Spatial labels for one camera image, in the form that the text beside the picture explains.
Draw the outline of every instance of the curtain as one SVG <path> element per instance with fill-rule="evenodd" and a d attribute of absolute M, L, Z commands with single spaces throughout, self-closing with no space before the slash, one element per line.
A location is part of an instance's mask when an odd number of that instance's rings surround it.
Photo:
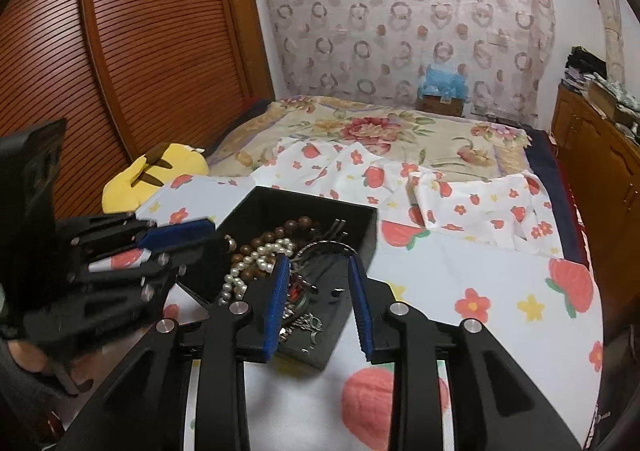
<path fill-rule="evenodd" d="M 430 69 L 466 78 L 472 110 L 536 122 L 552 0 L 268 0 L 291 94 L 415 105 Z"/>

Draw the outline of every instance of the patterned curtain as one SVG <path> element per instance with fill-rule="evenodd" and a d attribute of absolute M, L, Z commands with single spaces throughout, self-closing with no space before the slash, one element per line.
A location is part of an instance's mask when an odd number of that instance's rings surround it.
<path fill-rule="evenodd" d="M 552 0 L 268 0 L 291 94 L 412 108 L 429 67 L 472 111 L 535 124 Z"/>

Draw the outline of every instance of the wooden cabinet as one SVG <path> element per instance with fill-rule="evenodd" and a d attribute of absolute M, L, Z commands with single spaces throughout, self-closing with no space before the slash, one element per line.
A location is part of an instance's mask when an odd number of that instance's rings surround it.
<path fill-rule="evenodd" d="M 640 149 L 559 88 L 552 132 L 584 221 L 606 319 L 640 295 Z"/>

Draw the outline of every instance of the yellow star print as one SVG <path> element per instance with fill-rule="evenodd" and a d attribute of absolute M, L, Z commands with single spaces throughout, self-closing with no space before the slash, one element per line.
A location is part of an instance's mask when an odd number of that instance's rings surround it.
<path fill-rule="evenodd" d="M 402 297 L 402 294 L 404 294 L 404 291 L 406 290 L 406 287 L 404 285 L 396 285 L 394 283 L 391 283 L 390 281 L 386 281 L 385 283 L 389 287 L 391 287 L 391 292 L 394 293 L 394 298 L 396 298 L 396 301 L 404 301 L 405 303 L 407 303 L 407 301 L 404 300 L 404 297 Z"/>
<path fill-rule="evenodd" d="M 542 321 L 542 311 L 545 306 L 536 301 L 533 294 L 527 296 L 527 301 L 518 301 L 518 310 L 522 310 L 527 315 L 527 323 L 530 321 Z"/>

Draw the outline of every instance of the silver screw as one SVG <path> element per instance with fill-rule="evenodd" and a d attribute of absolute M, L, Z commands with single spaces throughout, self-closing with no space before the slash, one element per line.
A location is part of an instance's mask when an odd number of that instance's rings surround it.
<path fill-rule="evenodd" d="M 472 334 L 477 334 L 482 330 L 482 323 L 477 319 L 467 319 L 463 326 L 467 332 L 471 332 Z"/>
<path fill-rule="evenodd" d="M 147 284 L 142 288 L 142 291 L 140 292 L 140 299 L 145 303 L 149 303 L 155 293 L 156 291 L 154 290 L 154 288 L 151 285 Z"/>
<path fill-rule="evenodd" d="M 168 334 L 175 328 L 173 319 L 161 319 L 156 323 L 156 330 L 161 334 Z"/>
<path fill-rule="evenodd" d="M 391 311 L 391 314 L 395 314 L 396 316 L 406 316 L 409 314 L 409 307 L 404 303 L 393 303 L 389 307 L 389 310 Z"/>
<path fill-rule="evenodd" d="M 234 301 L 231 305 L 229 305 L 229 312 L 231 314 L 241 315 L 245 314 L 249 310 L 249 305 L 247 305 L 244 301 Z"/>

